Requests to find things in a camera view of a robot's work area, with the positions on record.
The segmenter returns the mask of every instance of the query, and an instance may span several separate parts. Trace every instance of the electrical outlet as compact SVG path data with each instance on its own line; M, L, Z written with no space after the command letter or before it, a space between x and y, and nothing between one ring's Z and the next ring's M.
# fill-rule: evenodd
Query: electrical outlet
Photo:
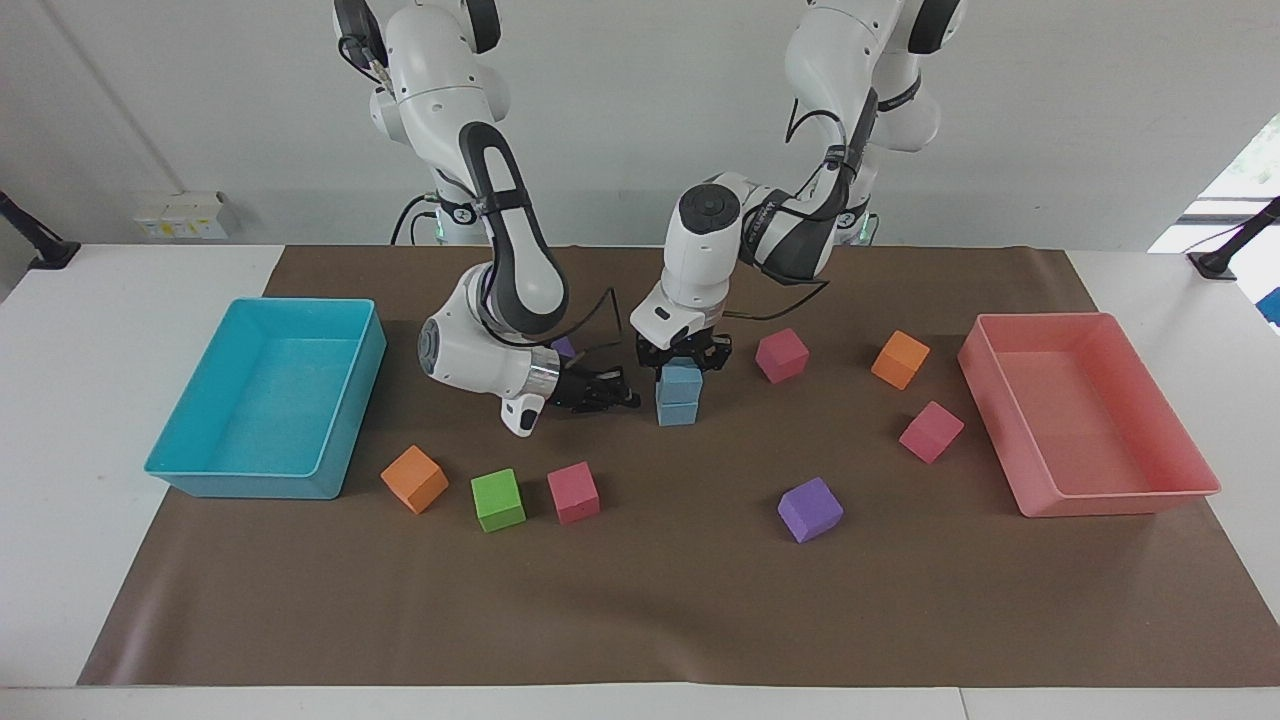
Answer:
M142 197L133 222L152 240L228 240L238 223L220 192Z

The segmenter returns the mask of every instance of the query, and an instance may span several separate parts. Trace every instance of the window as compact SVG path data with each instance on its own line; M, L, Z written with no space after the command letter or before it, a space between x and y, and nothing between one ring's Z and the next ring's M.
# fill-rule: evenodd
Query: window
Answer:
M1231 228L1280 195L1280 115L1275 117L1231 165L1169 228L1151 252L1216 250ZM1224 233L1212 240L1210 236ZM1280 223L1267 228L1231 261L1251 302L1280 287Z

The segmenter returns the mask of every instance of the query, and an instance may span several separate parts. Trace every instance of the pink cube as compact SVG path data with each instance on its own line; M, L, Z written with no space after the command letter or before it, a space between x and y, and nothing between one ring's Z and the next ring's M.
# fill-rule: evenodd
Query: pink cube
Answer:
M568 525L600 511L600 496L595 491L595 478L586 462L570 465L547 475L556 501L556 515L561 525Z
M800 342L800 336L791 328L762 340L760 347L755 351L755 364L774 384L799 375L808 363L809 348Z
M955 442L956 436L963 429L964 423L959 418L947 413L937 402L931 402L924 406L923 413L911 420L899 442L905 445L916 457L932 465L942 455L942 451Z

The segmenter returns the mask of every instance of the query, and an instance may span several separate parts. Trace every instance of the black strap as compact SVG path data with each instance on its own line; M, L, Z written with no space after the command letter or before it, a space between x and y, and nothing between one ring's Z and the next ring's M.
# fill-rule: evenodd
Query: black strap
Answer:
M532 202L529 201L529 192L522 187L489 192L476 197L475 201L476 213L481 215L494 215L504 210L518 210L531 206Z
M906 105L911 100L915 100L915 96L920 94L920 87L923 85L924 85L924 76L919 74L915 76L915 82L911 83L911 87L908 87L900 95L881 101L879 108L877 109L881 113L892 113L893 110L897 110L902 105Z

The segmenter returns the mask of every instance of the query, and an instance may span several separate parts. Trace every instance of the blue plastic bin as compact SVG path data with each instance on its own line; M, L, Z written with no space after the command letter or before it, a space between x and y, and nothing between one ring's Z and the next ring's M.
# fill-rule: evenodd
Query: blue plastic bin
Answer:
M236 300L146 471L196 497L337 497L385 350L371 300Z

